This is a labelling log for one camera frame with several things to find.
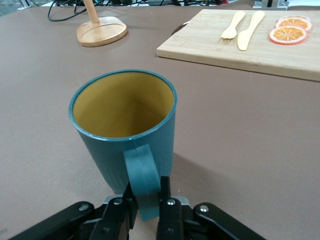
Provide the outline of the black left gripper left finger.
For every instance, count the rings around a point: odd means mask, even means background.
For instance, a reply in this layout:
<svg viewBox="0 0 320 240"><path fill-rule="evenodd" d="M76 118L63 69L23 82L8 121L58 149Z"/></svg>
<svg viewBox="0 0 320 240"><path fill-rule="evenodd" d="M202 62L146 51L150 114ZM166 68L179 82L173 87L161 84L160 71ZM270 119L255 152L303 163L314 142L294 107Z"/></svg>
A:
<svg viewBox="0 0 320 240"><path fill-rule="evenodd" d="M11 237L9 240L128 240L138 205L131 185L98 208L80 201Z"/></svg>

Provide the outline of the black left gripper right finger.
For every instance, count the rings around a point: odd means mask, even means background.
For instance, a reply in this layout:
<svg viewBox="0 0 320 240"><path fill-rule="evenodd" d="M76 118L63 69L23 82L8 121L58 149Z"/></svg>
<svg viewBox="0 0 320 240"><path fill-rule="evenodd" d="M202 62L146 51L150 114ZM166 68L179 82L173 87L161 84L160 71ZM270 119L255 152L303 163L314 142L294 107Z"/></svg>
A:
<svg viewBox="0 0 320 240"><path fill-rule="evenodd" d="M156 240L266 240L212 203L192 208L185 197L171 195L168 176L160 185Z"/></svg>

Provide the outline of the teal cup with yellow inside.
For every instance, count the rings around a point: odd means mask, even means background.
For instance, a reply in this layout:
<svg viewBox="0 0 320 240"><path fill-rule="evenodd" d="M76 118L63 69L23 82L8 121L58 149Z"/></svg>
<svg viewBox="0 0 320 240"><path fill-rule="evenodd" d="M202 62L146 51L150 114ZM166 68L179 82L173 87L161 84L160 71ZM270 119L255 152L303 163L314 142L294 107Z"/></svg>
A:
<svg viewBox="0 0 320 240"><path fill-rule="evenodd" d="M144 221L160 214L160 179L171 174L177 92L147 70L106 73L84 84L69 117L111 189L131 186Z"/></svg>

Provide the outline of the wooden cup rack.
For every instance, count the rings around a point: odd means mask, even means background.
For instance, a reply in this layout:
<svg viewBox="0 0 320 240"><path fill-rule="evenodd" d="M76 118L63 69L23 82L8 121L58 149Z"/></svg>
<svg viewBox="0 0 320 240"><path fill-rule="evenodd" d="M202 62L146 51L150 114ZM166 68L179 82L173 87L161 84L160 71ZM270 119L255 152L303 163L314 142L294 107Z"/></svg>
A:
<svg viewBox="0 0 320 240"><path fill-rule="evenodd" d="M128 33L128 28L113 16L98 17L92 0L83 0L90 21L76 29L78 43L83 47L99 47L113 43Z"/></svg>

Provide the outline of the brown table mat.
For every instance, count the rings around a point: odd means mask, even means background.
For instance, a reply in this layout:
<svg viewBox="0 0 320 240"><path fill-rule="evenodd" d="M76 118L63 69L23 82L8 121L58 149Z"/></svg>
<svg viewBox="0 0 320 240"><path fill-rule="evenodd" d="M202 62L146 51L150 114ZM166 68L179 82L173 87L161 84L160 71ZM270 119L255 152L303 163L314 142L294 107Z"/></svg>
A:
<svg viewBox="0 0 320 240"><path fill-rule="evenodd" d="M70 8L0 17L0 240L113 191L68 116L102 74L144 69L178 94L171 192L209 202L267 240L320 240L320 83L159 58L191 7L99 7L128 34L86 48Z"/></svg>

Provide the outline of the yellow plastic knife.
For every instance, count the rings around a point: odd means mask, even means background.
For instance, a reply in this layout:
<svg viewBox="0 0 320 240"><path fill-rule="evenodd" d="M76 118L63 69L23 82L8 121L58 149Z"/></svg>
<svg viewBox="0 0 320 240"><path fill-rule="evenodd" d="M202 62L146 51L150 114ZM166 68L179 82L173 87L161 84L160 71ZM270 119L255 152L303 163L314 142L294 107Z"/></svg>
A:
<svg viewBox="0 0 320 240"><path fill-rule="evenodd" d="M241 31L238 34L237 37L237 47L240 51L246 51L248 49L248 45L250 42L250 39L256 29L256 27L259 25L259 23L262 21L262 19L265 16L265 12L262 10L256 11L250 20L249 26L247 29Z"/></svg>

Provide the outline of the yellow plastic fork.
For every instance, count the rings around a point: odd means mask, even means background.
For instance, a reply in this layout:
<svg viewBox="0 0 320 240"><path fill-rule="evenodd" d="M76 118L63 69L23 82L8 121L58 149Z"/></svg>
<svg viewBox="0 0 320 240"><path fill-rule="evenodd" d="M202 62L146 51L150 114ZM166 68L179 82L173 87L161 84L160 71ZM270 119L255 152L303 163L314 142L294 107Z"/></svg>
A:
<svg viewBox="0 0 320 240"><path fill-rule="evenodd" d="M230 40L237 36L237 25L241 22L241 20L244 18L246 13L244 11L237 11L229 24L229 26L224 30L224 32L221 34L222 39Z"/></svg>

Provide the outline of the orange slice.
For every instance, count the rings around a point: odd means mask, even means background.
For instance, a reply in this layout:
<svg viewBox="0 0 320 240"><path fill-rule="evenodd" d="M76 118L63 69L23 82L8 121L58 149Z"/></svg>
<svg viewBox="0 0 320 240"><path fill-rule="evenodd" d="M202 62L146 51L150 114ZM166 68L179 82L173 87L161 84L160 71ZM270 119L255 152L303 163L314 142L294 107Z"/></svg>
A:
<svg viewBox="0 0 320 240"><path fill-rule="evenodd" d="M285 25L274 28L269 33L269 39L279 45L295 45L302 43L308 32L299 26Z"/></svg>
<svg viewBox="0 0 320 240"><path fill-rule="evenodd" d="M303 15L286 15L286 16L282 16L280 17L277 21L282 21L284 19L292 19L292 18L301 18L301 19L304 19L304 20L307 20L309 22L312 21L312 19L308 16L303 16Z"/></svg>
<svg viewBox="0 0 320 240"><path fill-rule="evenodd" d="M282 21L277 21L275 26L277 28L282 26L296 26L296 27L303 28L308 32L312 28L312 22L305 20L303 18L288 18L288 19L283 19Z"/></svg>

